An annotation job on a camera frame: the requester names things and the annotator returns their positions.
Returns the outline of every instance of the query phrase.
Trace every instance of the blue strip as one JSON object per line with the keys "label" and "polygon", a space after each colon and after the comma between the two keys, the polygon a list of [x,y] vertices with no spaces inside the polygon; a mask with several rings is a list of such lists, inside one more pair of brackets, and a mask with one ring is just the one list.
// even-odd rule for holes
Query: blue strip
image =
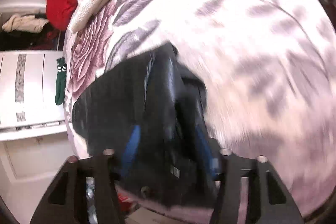
{"label": "blue strip", "polygon": [[137,148],[140,141],[140,126],[134,126],[131,137],[126,145],[125,151],[121,157],[121,171],[120,175],[124,177],[127,175],[132,161],[134,159],[135,153],[137,152]]}
{"label": "blue strip", "polygon": [[198,126],[196,127],[196,132],[198,135],[198,138],[196,140],[196,148],[198,152],[201,154],[204,168],[211,175],[211,177],[215,177],[216,171],[211,168],[213,157],[211,154],[209,144],[206,141],[201,129]]}

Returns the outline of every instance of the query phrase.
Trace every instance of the printed flower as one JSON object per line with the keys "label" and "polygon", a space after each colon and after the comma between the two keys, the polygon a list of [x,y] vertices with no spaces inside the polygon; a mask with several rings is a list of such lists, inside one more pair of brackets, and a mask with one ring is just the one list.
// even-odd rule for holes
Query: printed flower
{"label": "printed flower", "polygon": [[115,1],[107,3],[77,34],[70,61],[69,90],[72,91],[73,102],[95,80],[96,70],[105,65],[106,45],[113,33],[108,25],[114,7]]}

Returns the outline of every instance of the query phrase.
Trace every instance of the sock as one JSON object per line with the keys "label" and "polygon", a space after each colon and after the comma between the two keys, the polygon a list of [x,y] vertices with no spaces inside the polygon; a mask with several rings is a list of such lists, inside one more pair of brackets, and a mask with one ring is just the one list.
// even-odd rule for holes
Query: sock
{"label": "sock", "polygon": [[57,59],[57,78],[56,78],[56,105],[64,103],[65,98],[65,85],[67,81],[67,64],[64,57]]}

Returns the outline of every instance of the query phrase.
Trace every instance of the black garment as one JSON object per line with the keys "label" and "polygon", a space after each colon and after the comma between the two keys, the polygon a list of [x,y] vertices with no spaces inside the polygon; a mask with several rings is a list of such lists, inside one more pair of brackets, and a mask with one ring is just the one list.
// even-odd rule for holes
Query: black garment
{"label": "black garment", "polygon": [[167,206],[212,207],[206,89],[176,55],[167,43],[102,75],[75,103],[73,127],[90,155],[115,150],[125,190]]}

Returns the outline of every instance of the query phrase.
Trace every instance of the floral bedsheet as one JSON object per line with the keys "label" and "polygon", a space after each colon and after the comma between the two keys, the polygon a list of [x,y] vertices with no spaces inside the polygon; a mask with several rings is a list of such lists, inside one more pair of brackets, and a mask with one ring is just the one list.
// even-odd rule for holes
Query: floral bedsheet
{"label": "floral bedsheet", "polygon": [[[65,111],[78,156],[88,157],[71,123],[80,94],[166,40],[204,80],[211,137],[244,157],[266,155],[304,216],[321,206],[336,185],[336,35],[318,0],[109,1],[85,29],[66,35]],[[211,216],[145,205],[195,223]]]}

